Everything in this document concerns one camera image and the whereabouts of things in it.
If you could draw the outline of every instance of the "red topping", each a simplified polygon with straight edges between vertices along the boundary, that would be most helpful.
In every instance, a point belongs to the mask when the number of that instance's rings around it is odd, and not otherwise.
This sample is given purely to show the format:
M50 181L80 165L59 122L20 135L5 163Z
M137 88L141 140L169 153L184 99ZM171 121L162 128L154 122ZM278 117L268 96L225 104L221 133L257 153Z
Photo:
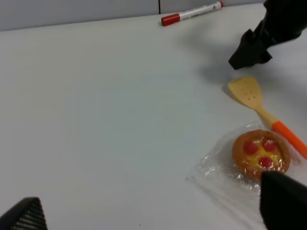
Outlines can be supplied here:
M274 152L276 145L272 140L262 140L262 146L267 152Z
M247 141L244 143L243 149L247 155L254 155L258 151L258 146L252 141Z
M259 159L259 164L265 168L270 168L273 166L273 160L267 156L264 156Z

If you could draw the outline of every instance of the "white table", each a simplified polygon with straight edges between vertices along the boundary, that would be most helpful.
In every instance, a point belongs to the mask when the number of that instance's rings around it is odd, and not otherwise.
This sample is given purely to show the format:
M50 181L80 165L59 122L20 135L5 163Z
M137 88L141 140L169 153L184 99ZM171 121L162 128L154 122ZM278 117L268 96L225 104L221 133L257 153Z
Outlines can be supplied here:
M186 182L226 132L259 121L222 90L255 75L307 142L307 34L233 70L261 4L0 33L0 213L38 196L51 230L244 229Z

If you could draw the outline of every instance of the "orange handle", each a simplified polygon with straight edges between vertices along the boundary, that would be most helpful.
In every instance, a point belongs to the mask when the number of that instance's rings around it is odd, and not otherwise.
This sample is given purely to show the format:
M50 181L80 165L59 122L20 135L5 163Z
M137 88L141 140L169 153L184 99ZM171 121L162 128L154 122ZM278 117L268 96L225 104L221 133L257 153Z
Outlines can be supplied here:
M272 125L272 130L281 134L307 160L307 146L287 128L281 121Z

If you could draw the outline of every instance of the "spatula head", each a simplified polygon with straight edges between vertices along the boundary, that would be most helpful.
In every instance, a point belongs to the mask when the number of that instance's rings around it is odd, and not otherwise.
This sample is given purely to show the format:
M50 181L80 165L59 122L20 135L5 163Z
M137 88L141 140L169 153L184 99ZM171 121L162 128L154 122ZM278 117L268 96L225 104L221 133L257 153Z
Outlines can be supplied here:
M251 109L262 107L261 90L254 77L236 79L228 84L228 88L243 105Z

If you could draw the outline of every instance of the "black object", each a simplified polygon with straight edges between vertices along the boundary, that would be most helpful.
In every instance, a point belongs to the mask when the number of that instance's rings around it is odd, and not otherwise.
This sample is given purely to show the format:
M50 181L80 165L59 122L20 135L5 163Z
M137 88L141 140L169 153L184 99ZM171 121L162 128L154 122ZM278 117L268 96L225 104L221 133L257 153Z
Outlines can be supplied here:
M279 172L262 173L260 212L268 230L307 229L307 187Z
M234 69L264 64L272 56L267 49L298 38L307 28L307 0L266 0L264 19L254 32L247 30L229 59Z
M2 217L0 230L48 230L39 198L24 198Z

